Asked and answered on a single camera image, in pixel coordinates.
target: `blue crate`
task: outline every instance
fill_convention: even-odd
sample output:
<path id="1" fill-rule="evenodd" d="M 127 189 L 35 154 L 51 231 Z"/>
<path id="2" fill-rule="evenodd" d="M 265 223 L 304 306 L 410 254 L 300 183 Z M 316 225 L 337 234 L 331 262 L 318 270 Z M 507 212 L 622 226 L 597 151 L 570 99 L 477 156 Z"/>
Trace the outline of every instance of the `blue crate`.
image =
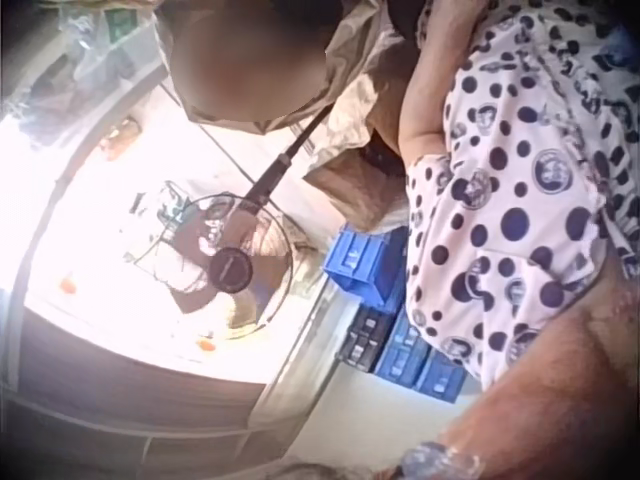
<path id="1" fill-rule="evenodd" d="M 344 229 L 334 243 L 324 270 L 344 291 L 366 305 L 383 307 L 389 299 L 407 243 L 407 228 L 384 235 L 367 235 Z"/>
<path id="2" fill-rule="evenodd" d="M 370 373 L 378 363 L 394 322 L 393 315 L 361 305 L 336 357 L 347 365 Z"/>
<path id="3" fill-rule="evenodd" d="M 430 351 L 431 347 L 411 326 L 405 309 L 402 309 L 375 374 L 397 385 L 412 388 L 427 363 Z"/>
<path id="4" fill-rule="evenodd" d="M 436 352 L 420 374 L 414 390 L 444 402 L 455 403 L 467 378 L 467 371 Z"/>
<path id="5" fill-rule="evenodd" d="M 398 315 L 398 312 L 400 312 L 400 309 L 404 304 L 405 294 L 407 291 L 407 275 L 405 272 L 406 268 L 407 257 L 406 255 L 403 255 L 402 259 L 400 260 L 400 268 L 398 270 L 398 273 L 396 274 L 396 280 L 393 283 L 393 288 L 391 289 L 391 293 L 389 294 L 386 302 L 384 302 L 383 304 L 368 304 L 368 306 L 373 307 L 381 312 L 388 313 L 389 315 Z"/>

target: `fan stand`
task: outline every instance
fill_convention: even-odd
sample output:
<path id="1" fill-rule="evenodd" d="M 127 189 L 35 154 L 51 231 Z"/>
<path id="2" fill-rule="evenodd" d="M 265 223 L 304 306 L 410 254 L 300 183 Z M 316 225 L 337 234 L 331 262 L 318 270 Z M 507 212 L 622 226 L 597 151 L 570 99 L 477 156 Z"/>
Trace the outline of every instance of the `fan stand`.
<path id="1" fill-rule="evenodd" d="M 293 158 L 298 154 L 300 148 L 311 137 L 313 132 L 324 121 L 325 118 L 333 110 L 333 105 L 324 107 L 318 115 L 309 123 L 295 142 L 282 154 L 278 156 L 275 162 L 267 169 L 267 171 L 253 185 L 249 193 L 245 196 L 248 202 L 241 205 L 246 211 L 256 214 L 260 208 L 263 208 L 271 198 L 271 194 L 280 184 L 285 174 L 291 168 Z"/>

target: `green object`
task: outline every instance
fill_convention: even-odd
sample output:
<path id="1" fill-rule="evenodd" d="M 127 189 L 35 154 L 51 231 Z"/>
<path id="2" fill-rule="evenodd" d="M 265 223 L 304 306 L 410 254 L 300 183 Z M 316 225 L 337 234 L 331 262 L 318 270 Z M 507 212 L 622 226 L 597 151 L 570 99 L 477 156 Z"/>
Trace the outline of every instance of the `green object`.
<path id="1" fill-rule="evenodd" d="M 104 12 L 109 27 L 111 43 L 118 43 L 138 28 L 138 12 L 128 8 L 118 8 Z"/>

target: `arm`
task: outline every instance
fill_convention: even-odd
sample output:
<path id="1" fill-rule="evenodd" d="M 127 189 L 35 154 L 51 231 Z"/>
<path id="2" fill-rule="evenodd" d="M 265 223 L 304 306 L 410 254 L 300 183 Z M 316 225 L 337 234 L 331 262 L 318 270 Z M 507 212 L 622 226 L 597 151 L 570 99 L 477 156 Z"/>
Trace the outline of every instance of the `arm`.
<path id="1" fill-rule="evenodd" d="M 483 479 L 613 478 L 600 468 L 638 414 L 637 286 L 617 264 L 441 436 L 486 462 Z"/>
<path id="2" fill-rule="evenodd" d="M 456 72 L 468 57 L 476 22 L 488 0 L 436 0 L 428 36 L 400 116 L 399 144 L 407 167 L 427 154 L 446 154 L 442 115 Z"/>

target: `orange object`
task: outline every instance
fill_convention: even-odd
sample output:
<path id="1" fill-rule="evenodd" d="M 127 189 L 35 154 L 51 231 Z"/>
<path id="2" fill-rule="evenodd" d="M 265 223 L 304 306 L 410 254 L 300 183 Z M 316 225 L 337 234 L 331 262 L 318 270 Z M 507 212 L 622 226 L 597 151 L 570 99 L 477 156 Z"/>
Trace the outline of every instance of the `orange object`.
<path id="1" fill-rule="evenodd" d="M 78 287 L 71 277 L 65 277 L 60 282 L 60 290 L 67 295 L 75 295 L 78 291 Z"/>
<path id="2" fill-rule="evenodd" d="M 214 352 L 216 349 L 216 346 L 208 338 L 201 338 L 196 343 L 198 344 L 200 349 L 205 352 Z"/>

